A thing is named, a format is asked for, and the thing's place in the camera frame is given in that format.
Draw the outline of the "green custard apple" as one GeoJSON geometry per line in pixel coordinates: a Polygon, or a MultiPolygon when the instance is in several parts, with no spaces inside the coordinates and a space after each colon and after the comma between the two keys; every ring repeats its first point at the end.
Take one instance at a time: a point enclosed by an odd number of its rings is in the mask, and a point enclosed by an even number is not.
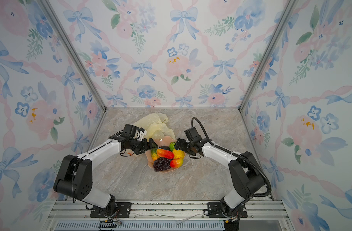
{"type": "Polygon", "coordinates": [[[175,144],[176,144],[175,141],[173,141],[173,142],[171,142],[171,143],[169,144],[169,149],[170,149],[171,152],[175,149],[175,144]]]}

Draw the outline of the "pink scalloped plate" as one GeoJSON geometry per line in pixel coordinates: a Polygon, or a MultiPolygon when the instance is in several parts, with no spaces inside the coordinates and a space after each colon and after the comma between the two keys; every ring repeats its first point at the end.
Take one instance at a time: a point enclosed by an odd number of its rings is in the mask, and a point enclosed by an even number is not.
{"type": "Polygon", "coordinates": [[[150,168],[155,172],[167,173],[183,165],[186,153],[175,148],[175,139],[165,136],[154,141],[156,147],[145,152],[150,168]]]}

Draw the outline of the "yellow plastic bag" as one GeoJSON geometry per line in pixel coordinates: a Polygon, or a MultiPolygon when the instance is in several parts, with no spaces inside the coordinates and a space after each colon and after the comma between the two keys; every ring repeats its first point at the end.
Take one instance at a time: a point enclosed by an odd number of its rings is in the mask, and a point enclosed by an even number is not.
{"type": "Polygon", "coordinates": [[[169,136],[172,140],[176,139],[175,133],[172,129],[168,128],[167,123],[169,122],[168,116],[163,113],[152,113],[145,117],[142,117],[132,125],[139,129],[144,129],[144,132],[140,132],[140,140],[146,138],[149,140],[152,138],[155,140],[162,140],[164,137],[169,136]]]}

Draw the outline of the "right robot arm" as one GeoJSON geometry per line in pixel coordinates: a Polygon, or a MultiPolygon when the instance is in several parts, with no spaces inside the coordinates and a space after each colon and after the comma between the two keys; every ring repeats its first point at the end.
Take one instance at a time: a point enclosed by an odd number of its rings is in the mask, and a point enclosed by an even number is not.
{"type": "Polygon", "coordinates": [[[233,189],[220,201],[221,212],[226,217],[237,216],[252,198],[271,194],[271,183],[250,152],[233,152],[206,139],[200,142],[178,139],[175,149],[190,155],[200,154],[227,167],[233,189]]]}

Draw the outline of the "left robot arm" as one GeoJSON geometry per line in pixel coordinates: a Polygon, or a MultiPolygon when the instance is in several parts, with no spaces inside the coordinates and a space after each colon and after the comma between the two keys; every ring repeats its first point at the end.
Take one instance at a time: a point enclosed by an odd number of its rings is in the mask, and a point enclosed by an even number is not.
{"type": "Polygon", "coordinates": [[[73,200],[91,204],[101,215],[112,217],[118,211],[115,196],[93,186],[94,168],[126,149],[139,155],[158,147],[153,139],[140,140],[113,135],[103,144],[83,154],[67,155],[62,160],[53,189],[73,200]]]}

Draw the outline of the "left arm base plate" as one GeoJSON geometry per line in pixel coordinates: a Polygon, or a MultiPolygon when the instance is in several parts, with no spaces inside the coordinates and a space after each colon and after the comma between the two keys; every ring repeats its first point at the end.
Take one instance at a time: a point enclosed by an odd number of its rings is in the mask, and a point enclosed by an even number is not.
{"type": "Polygon", "coordinates": [[[129,218],[131,206],[130,202],[109,203],[105,208],[93,206],[90,218],[129,218]]]}

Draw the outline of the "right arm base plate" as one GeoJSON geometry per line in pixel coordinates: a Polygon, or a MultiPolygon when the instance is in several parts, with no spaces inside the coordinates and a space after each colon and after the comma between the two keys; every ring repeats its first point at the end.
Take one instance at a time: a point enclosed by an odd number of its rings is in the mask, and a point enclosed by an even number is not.
{"type": "Polygon", "coordinates": [[[204,210],[203,214],[209,218],[247,218],[247,210],[244,205],[239,205],[234,209],[221,202],[209,202],[207,203],[207,209],[204,210]]]}

